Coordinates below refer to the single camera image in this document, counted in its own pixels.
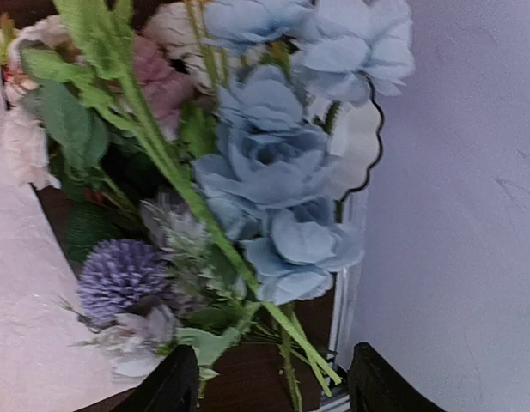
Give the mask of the purple fake flower bunch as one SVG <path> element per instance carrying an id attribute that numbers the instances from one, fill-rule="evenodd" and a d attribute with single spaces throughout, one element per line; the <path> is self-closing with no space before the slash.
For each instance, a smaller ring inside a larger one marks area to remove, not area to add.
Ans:
<path id="1" fill-rule="evenodd" d="M 80 319 L 94 332 L 93 344 L 114 359 L 126 379 L 147 377 L 178 346 L 196 355 L 199 383 L 216 376 L 215 365 L 243 340 L 275 345 L 283 359 L 290 407 L 303 408 L 295 362 L 306 363 L 324 391 L 341 381 L 316 348 L 295 313 L 299 300 L 278 306 L 258 297 L 254 267 L 211 212 L 195 179 L 193 163 L 217 149 L 218 92 L 231 74 L 256 63 L 286 67 L 292 40 L 252 46 L 237 56 L 213 45 L 204 24 L 205 1 L 185 1 L 188 27 L 204 55 L 213 92 L 213 127 L 191 162 L 193 189 L 159 186 L 150 196 L 108 197 L 109 212 L 76 212 L 70 221 L 69 250 L 81 262 L 77 293 Z"/>

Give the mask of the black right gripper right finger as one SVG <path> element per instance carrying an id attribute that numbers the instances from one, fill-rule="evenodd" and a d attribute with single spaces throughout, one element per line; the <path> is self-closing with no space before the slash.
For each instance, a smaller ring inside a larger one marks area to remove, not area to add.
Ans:
<path id="1" fill-rule="evenodd" d="M 425 412 L 435 404 L 420 394 L 371 345 L 354 347 L 348 372 L 350 411 Z"/>

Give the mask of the white scalloped dish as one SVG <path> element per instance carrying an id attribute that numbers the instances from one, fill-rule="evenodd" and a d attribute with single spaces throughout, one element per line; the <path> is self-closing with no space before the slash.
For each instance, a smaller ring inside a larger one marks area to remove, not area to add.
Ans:
<path id="1" fill-rule="evenodd" d="M 330 177 L 331 196 L 345 199 L 369 181 L 370 170 L 381 157 L 381 109 L 372 96 L 360 105 L 344 103 L 332 130 L 329 151 L 338 157 Z"/>

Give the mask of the pink wrapping paper sheet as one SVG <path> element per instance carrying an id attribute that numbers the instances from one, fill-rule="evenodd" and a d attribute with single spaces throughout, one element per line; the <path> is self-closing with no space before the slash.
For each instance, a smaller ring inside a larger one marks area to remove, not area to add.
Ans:
<path id="1" fill-rule="evenodd" d="M 88 330 L 61 300 L 77 304 L 74 274 L 54 229 L 66 206 L 19 185 L 5 162 L 0 76 L 0 411 L 108 411 L 134 383 L 113 381 L 108 359 L 81 347 Z"/>

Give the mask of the blue fake hydrangea stem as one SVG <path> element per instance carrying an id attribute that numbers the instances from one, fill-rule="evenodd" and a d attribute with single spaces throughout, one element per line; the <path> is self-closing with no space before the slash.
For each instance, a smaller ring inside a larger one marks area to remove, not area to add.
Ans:
<path id="1" fill-rule="evenodd" d="M 332 287 L 359 235 L 331 196 L 329 151 L 344 103 L 397 95 L 414 68 L 405 1 L 212 1 L 213 45 L 240 56 L 289 38 L 286 67 L 235 70 L 218 92 L 217 149 L 193 163 L 224 234 L 254 267 L 258 297 L 281 306 Z"/>

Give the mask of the pink fake rose bunch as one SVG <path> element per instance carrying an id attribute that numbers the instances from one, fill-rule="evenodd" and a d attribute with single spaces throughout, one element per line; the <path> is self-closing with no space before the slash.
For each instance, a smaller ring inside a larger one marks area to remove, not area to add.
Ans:
<path id="1" fill-rule="evenodd" d="M 130 1 L 60 1 L 18 27 L 0 15 L 1 137 L 15 180 L 148 197 L 193 189 L 191 162 L 210 136 L 210 91 Z"/>

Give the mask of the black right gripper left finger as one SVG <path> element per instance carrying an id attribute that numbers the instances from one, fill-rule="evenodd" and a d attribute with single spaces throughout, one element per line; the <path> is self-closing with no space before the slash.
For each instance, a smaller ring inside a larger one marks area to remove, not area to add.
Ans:
<path id="1" fill-rule="evenodd" d="M 198 382 L 195 352 L 180 345 L 132 392 L 131 411 L 195 411 Z"/>

